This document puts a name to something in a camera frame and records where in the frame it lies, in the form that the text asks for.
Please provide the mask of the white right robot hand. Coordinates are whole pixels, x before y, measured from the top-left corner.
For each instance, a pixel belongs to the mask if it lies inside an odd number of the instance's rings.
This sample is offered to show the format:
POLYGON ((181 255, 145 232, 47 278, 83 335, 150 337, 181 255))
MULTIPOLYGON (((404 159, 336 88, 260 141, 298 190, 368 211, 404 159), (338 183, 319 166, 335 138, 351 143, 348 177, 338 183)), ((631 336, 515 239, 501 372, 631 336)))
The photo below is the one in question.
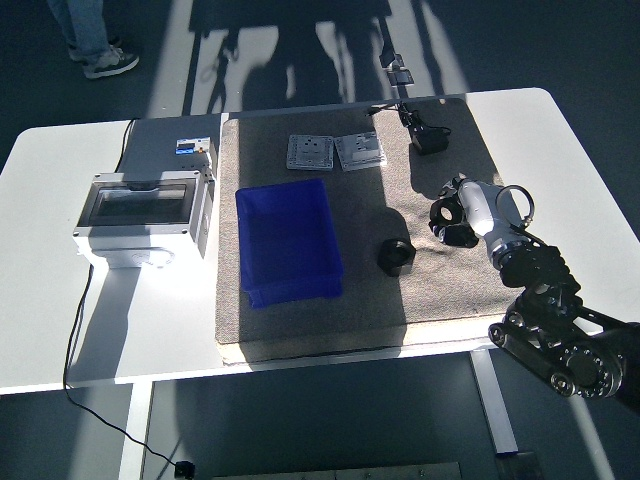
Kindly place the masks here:
POLYGON ((447 246, 474 248, 484 239, 491 249, 509 231, 496 206, 500 191, 497 185, 454 177, 431 205, 430 230, 447 246))

